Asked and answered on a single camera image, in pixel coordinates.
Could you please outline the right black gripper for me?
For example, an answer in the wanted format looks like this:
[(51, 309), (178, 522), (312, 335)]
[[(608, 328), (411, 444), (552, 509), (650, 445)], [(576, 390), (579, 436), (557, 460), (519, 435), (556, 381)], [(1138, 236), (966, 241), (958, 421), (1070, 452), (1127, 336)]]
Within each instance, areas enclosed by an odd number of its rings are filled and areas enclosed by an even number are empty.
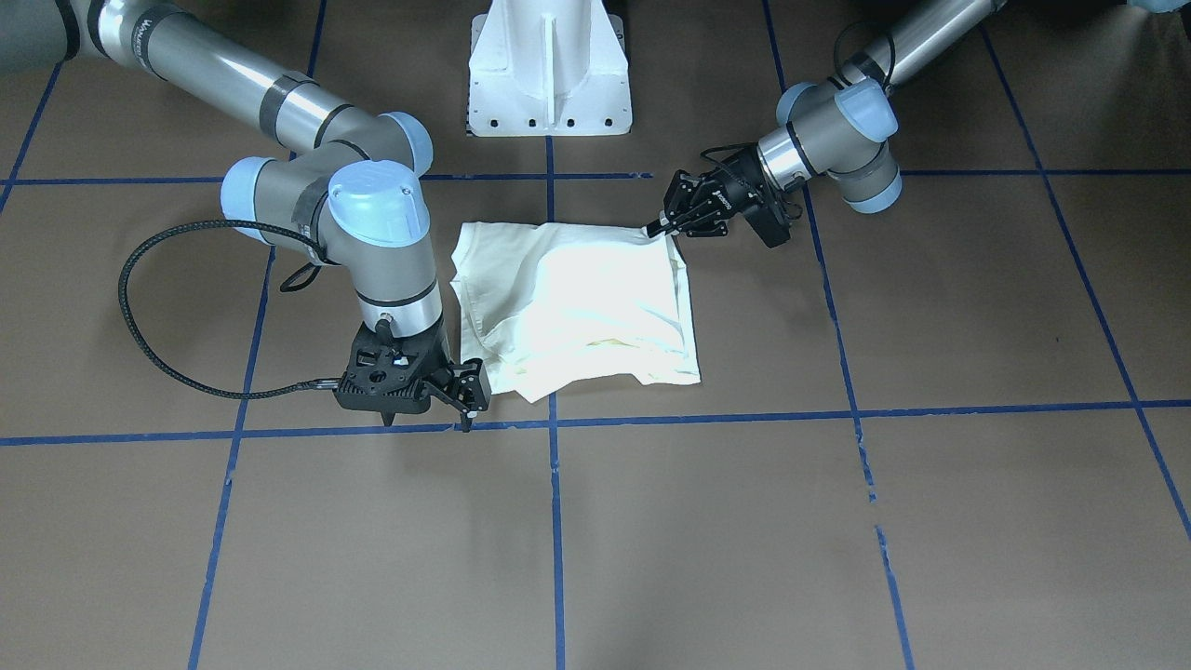
[(387, 323), (361, 324), (333, 396), (342, 408), (379, 412), (384, 428), (395, 414), (424, 414), (437, 397), (459, 411), (461, 430), (490, 407), (490, 378), (481, 359), (451, 361), (443, 323), (398, 338)]

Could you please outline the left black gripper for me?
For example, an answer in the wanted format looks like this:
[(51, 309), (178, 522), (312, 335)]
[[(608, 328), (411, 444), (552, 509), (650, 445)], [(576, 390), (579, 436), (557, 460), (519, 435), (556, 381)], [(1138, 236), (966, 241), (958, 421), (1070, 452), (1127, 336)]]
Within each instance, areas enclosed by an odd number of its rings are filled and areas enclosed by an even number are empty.
[(727, 236), (732, 217), (744, 217), (767, 248), (790, 242), (793, 213), (785, 195), (766, 177), (757, 149), (732, 149), (723, 159), (713, 157), (718, 152), (701, 151), (701, 158), (712, 164), (701, 175), (682, 169), (674, 173), (662, 211), (644, 226), (644, 234)]

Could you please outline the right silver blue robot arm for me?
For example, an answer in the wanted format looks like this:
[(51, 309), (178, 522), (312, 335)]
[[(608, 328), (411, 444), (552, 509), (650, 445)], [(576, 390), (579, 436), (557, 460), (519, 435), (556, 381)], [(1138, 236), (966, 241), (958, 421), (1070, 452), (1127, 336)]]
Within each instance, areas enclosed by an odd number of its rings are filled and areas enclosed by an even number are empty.
[[(81, 56), (169, 82), (292, 154), (233, 162), (222, 179), (220, 218), (166, 228), (127, 256), (116, 301), (155, 368), (197, 392), (239, 402), (330, 392), (342, 408), (374, 412), (386, 425), (439, 402), (470, 430), (488, 411), (492, 392), (482, 362), (455, 361), (447, 340), (434, 221), (420, 186), (434, 164), (434, 140), (420, 120), (360, 109), (176, 4), (5, 1), (4, 74)], [(301, 292), (328, 267), (348, 273), (362, 321), (339, 376), (231, 392), (197, 382), (150, 347), (127, 296), (136, 264), (170, 238), (216, 228), (305, 255), (281, 292)]]

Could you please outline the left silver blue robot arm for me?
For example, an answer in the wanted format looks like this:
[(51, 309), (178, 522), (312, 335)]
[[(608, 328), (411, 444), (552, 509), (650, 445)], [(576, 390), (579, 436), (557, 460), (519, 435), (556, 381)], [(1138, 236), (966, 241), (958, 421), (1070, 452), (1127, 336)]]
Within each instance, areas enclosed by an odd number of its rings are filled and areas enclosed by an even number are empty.
[(888, 148), (899, 127), (890, 94), (999, 10), (999, 1), (919, 4), (863, 50), (834, 60), (822, 82), (782, 93), (771, 133), (703, 150), (711, 164), (703, 174), (678, 170), (644, 234), (723, 236), (742, 217), (777, 248), (790, 242), (802, 213), (787, 196), (816, 177), (833, 180), (863, 215), (888, 208), (903, 188)]

